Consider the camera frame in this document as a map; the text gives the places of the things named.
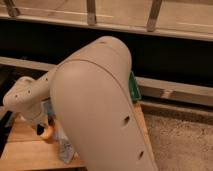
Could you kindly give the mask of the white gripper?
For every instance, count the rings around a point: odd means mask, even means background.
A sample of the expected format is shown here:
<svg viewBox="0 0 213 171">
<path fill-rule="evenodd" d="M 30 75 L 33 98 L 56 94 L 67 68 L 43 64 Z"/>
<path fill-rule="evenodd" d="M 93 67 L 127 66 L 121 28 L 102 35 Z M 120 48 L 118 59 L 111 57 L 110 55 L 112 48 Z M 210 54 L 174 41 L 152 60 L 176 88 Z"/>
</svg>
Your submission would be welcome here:
<svg viewBox="0 0 213 171">
<path fill-rule="evenodd" d="M 47 111 L 41 103 L 30 106 L 22 112 L 24 119 L 32 126 L 32 128 L 37 131 L 41 130 L 41 123 L 45 117 L 47 117 Z M 44 140 L 50 139 L 54 134 L 54 121 L 48 123 L 48 126 L 44 129 L 41 138 Z"/>
</svg>

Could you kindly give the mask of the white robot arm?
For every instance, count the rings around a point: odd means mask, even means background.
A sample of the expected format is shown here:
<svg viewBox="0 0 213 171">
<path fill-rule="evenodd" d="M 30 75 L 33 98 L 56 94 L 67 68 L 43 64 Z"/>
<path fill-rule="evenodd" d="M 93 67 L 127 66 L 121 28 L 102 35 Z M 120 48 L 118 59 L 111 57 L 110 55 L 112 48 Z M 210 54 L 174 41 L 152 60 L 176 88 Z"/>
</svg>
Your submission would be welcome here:
<svg viewBox="0 0 213 171">
<path fill-rule="evenodd" d="M 33 126 L 45 123 L 49 99 L 65 135 L 88 171 L 158 171 L 129 92 L 131 53 L 103 36 L 35 80 L 19 78 L 3 105 Z"/>
</svg>

